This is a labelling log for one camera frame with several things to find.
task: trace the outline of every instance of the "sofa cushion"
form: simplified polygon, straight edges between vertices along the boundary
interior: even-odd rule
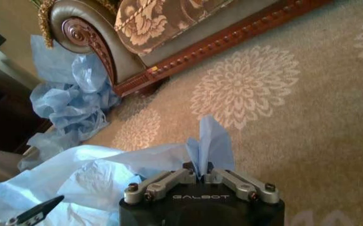
[[[122,0],[114,30],[128,50],[149,53],[233,0]]]

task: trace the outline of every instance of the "carpet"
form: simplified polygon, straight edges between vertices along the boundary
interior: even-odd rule
[[[236,169],[276,184],[288,226],[363,225],[363,0],[337,0],[126,97],[85,143],[133,151],[212,114]]]

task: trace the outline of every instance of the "gold fringe trim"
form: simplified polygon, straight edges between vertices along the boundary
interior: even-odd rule
[[[116,15],[116,7],[109,3],[108,0],[96,0],[102,7],[108,9],[108,11]],[[44,44],[48,49],[53,48],[53,40],[50,35],[49,28],[49,11],[50,7],[54,4],[54,0],[42,0],[41,6],[37,12],[37,24],[42,33]]]

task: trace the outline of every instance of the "dark wooden cabinet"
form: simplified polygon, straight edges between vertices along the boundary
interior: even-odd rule
[[[22,153],[36,132],[50,126],[32,110],[30,91],[0,70],[0,150]]]

